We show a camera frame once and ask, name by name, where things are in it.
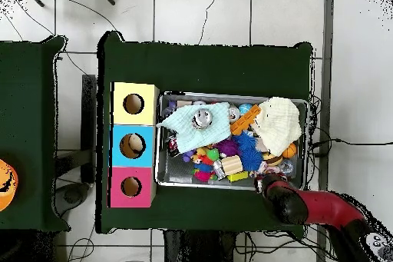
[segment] light blue cloth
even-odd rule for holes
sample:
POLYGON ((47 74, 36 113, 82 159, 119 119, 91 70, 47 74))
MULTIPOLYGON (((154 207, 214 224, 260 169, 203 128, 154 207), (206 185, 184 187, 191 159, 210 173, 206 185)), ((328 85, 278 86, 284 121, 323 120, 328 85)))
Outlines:
POLYGON ((206 105, 186 105, 178 108, 173 114, 157 124, 176 131, 177 149, 184 152, 216 144, 230 136, 230 104, 215 103, 206 105), (212 124, 203 130, 197 130, 192 125, 195 113, 205 108, 212 114, 212 124))

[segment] toy pile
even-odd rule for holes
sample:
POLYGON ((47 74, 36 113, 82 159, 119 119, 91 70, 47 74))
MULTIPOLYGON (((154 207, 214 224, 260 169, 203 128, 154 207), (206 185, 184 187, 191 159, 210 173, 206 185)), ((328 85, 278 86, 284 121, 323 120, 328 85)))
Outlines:
POLYGON ((232 183, 268 173, 285 179, 294 176, 295 141, 302 132, 299 110, 289 99, 274 97, 260 105, 239 107, 203 101, 179 107, 178 103, 171 102, 167 118, 158 126, 175 132, 168 140, 168 153, 193 162, 197 180, 206 183, 227 177, 232 183))

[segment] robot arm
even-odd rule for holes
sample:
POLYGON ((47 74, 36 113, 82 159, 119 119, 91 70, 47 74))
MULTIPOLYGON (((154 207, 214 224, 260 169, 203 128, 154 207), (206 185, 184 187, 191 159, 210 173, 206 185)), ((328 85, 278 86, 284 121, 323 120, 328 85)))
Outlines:
POLYGON ((278 174, 257 178, 256 189, 284 224, 323 225, 339 262, 393 262, 392 235, 343 196, 296 189, 278 174))

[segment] circular hole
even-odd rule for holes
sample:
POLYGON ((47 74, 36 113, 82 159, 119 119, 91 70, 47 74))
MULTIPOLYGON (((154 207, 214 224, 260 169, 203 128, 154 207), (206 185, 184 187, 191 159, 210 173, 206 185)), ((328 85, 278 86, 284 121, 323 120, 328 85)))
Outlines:
POLYGON ((123 107, 127 113, 139 114, 144 109, 144 99, 138 94, 129 94, 123 100, 123 107))
POLYGON ((136 177, 127 177, 121 182, 121 190, 128 197, 136 197, 142 189, 142 183, 136 177))
POLYGON ((136 133, 126 134, 120 141, 120 151, 127 158, 139 158, 145 149, 144 139, 136 133))

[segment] blue box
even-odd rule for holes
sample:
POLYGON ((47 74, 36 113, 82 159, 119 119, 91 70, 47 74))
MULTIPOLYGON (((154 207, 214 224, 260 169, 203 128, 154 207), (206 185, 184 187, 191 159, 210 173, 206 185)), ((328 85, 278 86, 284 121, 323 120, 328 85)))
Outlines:
POLYGON ((114 125, 112 166, 120 167, 153 167, 155 127, 143 125, 114 125), (127 134, 139 134, 146 145, 144 152, 138 158, 127 158, 121 153, 121 139, 127 134))

